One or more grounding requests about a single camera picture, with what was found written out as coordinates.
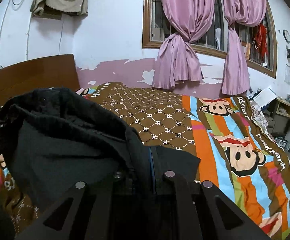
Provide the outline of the black winter jacket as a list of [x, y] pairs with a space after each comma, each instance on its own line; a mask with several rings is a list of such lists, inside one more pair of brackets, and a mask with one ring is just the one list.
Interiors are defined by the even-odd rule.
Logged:
[[112, 201], [147, 204], [172, 188], [163, 173], [193, 181], [200, 159], [163, 146], [144, 146], [136, 129], [66, 88], [37, 89], [0, 110], [0, 166], [41, 209], [75, 183]]

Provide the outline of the colourful cartoon bed quilt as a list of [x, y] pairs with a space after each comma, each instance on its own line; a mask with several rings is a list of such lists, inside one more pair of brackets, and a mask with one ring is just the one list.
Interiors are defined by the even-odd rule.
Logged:
[[[116, 82], [74, 93], [136, 129], [144, 146], [200, 158], [196, 182], [210, 180], [268, 239], [290, 239], [290, 160], [257, 124], [247, 97], [195, 98]], [[0, 166], [0, 239], [18, 239], [50, 206], [41, 209]], [[149, 214], [135, 239], [157, 239]]]

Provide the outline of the wooden desk shelf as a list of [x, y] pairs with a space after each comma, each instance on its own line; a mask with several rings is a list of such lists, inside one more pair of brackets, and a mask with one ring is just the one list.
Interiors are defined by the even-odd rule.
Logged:
[[272, 136], [279, 137], [284, 148], [290, 152], [290, 103], [281, 97], [275, 98], [268, 108], [271, 121], [274, 122]]

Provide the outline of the white book on desk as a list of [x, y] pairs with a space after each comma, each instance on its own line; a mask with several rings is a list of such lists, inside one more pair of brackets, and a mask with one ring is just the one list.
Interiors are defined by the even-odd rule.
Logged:
[[271, 87], [267, 87], [261, 90], [256, 96], [253, 97], [253, 101], [256, 102], [260, 108], [266, 107], [277, 97], [276, 93]]

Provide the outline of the brown wooden headboard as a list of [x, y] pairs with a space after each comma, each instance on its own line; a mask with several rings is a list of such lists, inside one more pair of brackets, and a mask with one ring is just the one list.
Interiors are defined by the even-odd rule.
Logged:
[[0, 69], [0, 106], [38, 88], [80, 88], [72, 54], [42, 57]]

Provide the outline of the wooden framed window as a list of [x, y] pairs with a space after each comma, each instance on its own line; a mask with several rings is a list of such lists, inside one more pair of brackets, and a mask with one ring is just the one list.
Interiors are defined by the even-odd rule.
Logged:
[[[240, 38], [245, 53], [247, 66], [276, 78], [277, 74], [277, 38], [274, 19], [270, 5], [266, 5], [266, 14], [262, 24], [267, 28], [268, 54], [260, 58], [253, 41], [253, 27], [236, 23], [234, 29]], [[142, 48], [159, 49], [162, 42], [175, 28], [168, 22], [161, 0], [144, 0]], [[224, 59], [227, 52], [228, 25], [223, 15], [222, 0], [214, 0], [214, 16], [210, 29], [197, 41], [191, 44], [193, 50], [199, 54]]]

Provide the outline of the red hanging garment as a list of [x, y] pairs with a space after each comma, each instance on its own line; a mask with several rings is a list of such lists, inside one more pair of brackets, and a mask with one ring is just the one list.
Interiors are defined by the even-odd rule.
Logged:
[[253, 28], [253, 41], [260, 58], [264, 59], [265, 55], [268, 54], [267, 28], [262, 23]]

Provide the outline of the left pink curtain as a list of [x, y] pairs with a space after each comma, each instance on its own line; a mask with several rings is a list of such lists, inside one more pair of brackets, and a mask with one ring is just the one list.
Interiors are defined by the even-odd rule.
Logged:
[[161, 45], [152, 86], [170, 90], [185, 81], [201, 81], [199, 59], [191, 47], [210, 29], [214, 0], [161, 0], [163, 12], [175, 29]]

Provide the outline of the round wall clock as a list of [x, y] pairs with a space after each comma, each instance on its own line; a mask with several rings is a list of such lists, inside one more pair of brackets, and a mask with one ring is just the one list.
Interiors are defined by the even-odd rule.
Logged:
[[286, 29], [283, 30], [283, 36], [285, 38], [285, 41], [287, 43], [290, 43], [290, 34], [289, 34], [289, 32]]

